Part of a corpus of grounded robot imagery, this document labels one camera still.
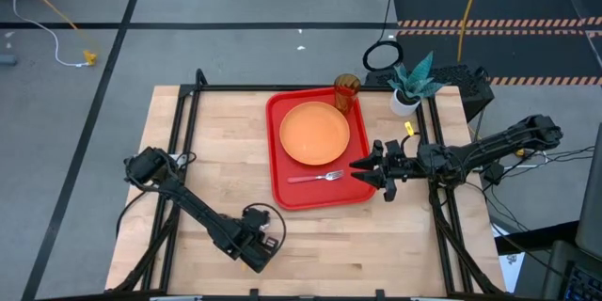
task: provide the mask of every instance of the black equipment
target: black equipment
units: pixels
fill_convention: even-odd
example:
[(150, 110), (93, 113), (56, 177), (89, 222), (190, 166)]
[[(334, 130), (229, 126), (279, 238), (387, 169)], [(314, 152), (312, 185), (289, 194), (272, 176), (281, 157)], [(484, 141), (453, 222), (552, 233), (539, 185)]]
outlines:
[(453, 190), (466, 181), (472, 168), (486, 166), (520, 149), (534, 151), (554, 149), (560, 144), (561, 138), (561, 128), (556, 126), (550, 117), (535, 115), (523, 119), (504, 132), (462, 147), (420, 145), (415, 158), (405, 156), (406, 139), (401, 145), (397, 140), (387, 142), (385, 144), (387, 154), (383, 153), (382, 142), (375, 140), (371, 154), (349, 166), (366, 170), (352, 173), (352, 176), (377, 189), (385, 188), (385, 201), (388, 202), (393, 201), (397, 193), (395, 179), (404, 182), (407, 179), (428, 179), (432, 182), (433, 184), (429, 185), (429, 201), (433, 207), (437, 229), (450, 242), (458, 258), (484, 293), (504, 294), (481, 271), (464, 248), (462, 241), (454, 234), (452, 226), (441, 210), (441, 205), (435, 203), (437, 190), (438, 188)]
[(602, 277), (573, 265), (564, 285), (562, 300), (601, 301)]
[[(460, 89), (460, 98), (467, 121), (474, 119), (495, 98), (489, 86), (487, 70), (475, 62), (453, 66), (435, 65), (431, 68), (429, 77), (439, 84), (449, 84)], [(388, 80), (396, 78), (397, 72), (392, 67), (369, 71), (364, 86), (390, 88)]]
[[(542, 298), (602, 300), (601, 201), (602, 124), (598, 128), (581, 216), (578, 222), (567, 223), (572, 226), (569, 233), (574, 238), (559, 238), (552, 244)], [(568, 278), (560, 277), (552, 269)]]
[(259, 273), (279, 250), (279, 241), (263, 232), (269, 225), (268, 212), (248, 207), (242, 218), (218, 214), (183, 185), (176, 160), (163, 150), (147, 147), (124, 163), (126, 182), (172, 200), (203, 225), (214, 245), (233, 260), (240, 258)]

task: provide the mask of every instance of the black box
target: black box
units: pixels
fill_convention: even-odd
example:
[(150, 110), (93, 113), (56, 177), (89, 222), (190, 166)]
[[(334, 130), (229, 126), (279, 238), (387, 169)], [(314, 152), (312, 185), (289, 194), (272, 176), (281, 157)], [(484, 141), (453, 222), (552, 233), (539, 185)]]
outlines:
[[(491, 87), (487, 82), (487, 71), (476, 65), (456, 65), (435, 67), (431, 76), (442, 84), (450, 84), (460, 88), (464, 115), (471, 121), (494, 99)], [(388, 87), (387, 80), (396, 76), (394, 69), (371, 71), (366, 76), (366, 86)]]

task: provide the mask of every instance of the orange plate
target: orange plate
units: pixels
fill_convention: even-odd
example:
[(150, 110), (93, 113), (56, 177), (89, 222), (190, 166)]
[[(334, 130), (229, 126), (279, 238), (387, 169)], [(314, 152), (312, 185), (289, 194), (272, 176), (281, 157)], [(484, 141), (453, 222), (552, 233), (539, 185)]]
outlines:
[(280, 141), (294, 160), (323, 165), (336, 160), (347, 148), (349, 124), (330, 104), (301, 103), (280, 124)]

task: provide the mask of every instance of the fork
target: fork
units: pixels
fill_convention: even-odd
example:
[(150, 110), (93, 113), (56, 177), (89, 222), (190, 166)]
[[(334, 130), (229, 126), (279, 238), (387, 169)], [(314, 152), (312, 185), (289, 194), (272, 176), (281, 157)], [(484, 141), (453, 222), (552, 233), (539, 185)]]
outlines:
[(328, 180), (333, 181), (336, 179), (342, 178), (344, 172), (342, 170), (332, 171), (330, 173), (326, 173), (325, 175), (318, 175), (315, 177), (296, 177), (296, 178), (288, 178), (286, 182), (288, 183), (298, 183), (298, 182), (310, 182), (314, 180)]

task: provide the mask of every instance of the wooden tabletop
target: wooden tabletop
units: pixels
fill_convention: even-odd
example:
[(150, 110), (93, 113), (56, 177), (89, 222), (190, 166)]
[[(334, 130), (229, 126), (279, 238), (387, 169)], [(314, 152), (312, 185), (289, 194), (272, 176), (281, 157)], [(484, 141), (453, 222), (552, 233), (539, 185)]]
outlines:
[[(140, 149), (167, 149), (178, 87), (156, 87), (150, 103)], [(198, 156), (189, 166), (186, 186), (218, 213), (240, 217), (252, 202), (277, 207), (272, 198), (268, 166), (265, 104), (274, 92), (202, 92), (192, 151)], [(361, 92), (359, 100), (368, 138), (372, 141), (401, 139), (404, 123), (390, 111), (390, 93)], [(436, 96), (447, 145), (470, 142), (457, 87), (445, 87)], [(427, 124), (431, 126), (429, 114)], [(179, 146), (183, 143), (184, 114)], [(416, 153), (418, 139), (410, 138), (405, 149)], [(468, 180), (480, 186), (479, 178)], [(365, 203), (316, 210), (287, 212), (288, 235), (284, 247), (260, 274), (232, 261), (213, 244), (206, 230), (182, 213), (173, 269), (172, 294), (374, 296), (443, 296), (436, 229), (427, 201), (425, 180), (397, 182), (397, 197), (385, 202), (382, 192)], [(128, 201), (139, 194), (130, 188)], [(474, 187), (460, 186), (456, 199), (468, 252), (499, 288), (505, 289), (489, 215), (483, 196)], [(125, 215), (106, 287), (122, 282), (149, 244), (157, 195), (147, 194)], [(274, 218), (267, 231), (275, 238), (281, 226)], [(457, 259), (450, 250), (456, 290), (461, 290)], [(163, 262), (159, 254), (153, 287)]]

